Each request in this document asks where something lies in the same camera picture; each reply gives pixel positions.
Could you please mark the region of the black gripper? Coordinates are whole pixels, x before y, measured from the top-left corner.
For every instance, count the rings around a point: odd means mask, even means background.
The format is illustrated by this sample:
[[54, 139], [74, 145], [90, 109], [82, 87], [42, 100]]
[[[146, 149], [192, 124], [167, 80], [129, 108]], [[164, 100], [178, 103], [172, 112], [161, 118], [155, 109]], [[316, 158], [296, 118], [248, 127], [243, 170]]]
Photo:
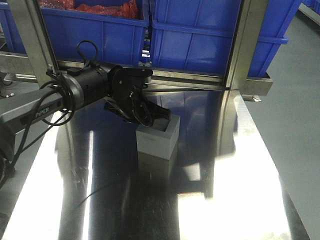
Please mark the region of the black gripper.
[[143, 68], [125, 68], [119, 65], [108, 73], [110, 92], [104, 98], [103, 109], [109, 111], [124, 122], [150, 127], [155, 120], [171, 119], [171, 111], [147, 100], [142, 93], [146, 79], [153, 71]]

